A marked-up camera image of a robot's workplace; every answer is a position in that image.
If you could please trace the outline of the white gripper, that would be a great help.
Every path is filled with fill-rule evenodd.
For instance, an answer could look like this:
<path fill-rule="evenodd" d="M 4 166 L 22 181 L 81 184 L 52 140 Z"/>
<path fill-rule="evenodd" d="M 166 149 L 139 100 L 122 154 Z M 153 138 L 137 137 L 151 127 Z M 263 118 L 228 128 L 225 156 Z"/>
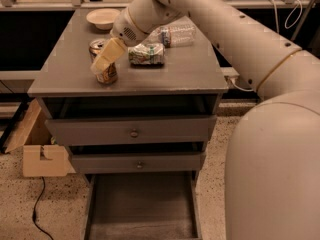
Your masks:
<path fill-rule="evenodd" d="M 145 40 L 149 35 L 146 23 L 142 8 L 127 7 L 122 10 L 110 31 L 113 38 L 104 43 L 90 67 L 91 71 L 95 75 L 102 73 L 127 51 L 127 46 L 136 46 Z"/>

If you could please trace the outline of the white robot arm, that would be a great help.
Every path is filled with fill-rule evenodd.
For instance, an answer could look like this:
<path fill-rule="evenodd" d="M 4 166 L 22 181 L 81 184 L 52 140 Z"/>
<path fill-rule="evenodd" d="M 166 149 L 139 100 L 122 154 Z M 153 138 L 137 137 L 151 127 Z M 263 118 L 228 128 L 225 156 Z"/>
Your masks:
<path fill-rule="evenodd" d="M 227 240 L 320 240 L 320 60 L 222 0 L 134 0 L 98 74 L 154 29 L 188 17 L 260 98 L 225 162 Z"/>

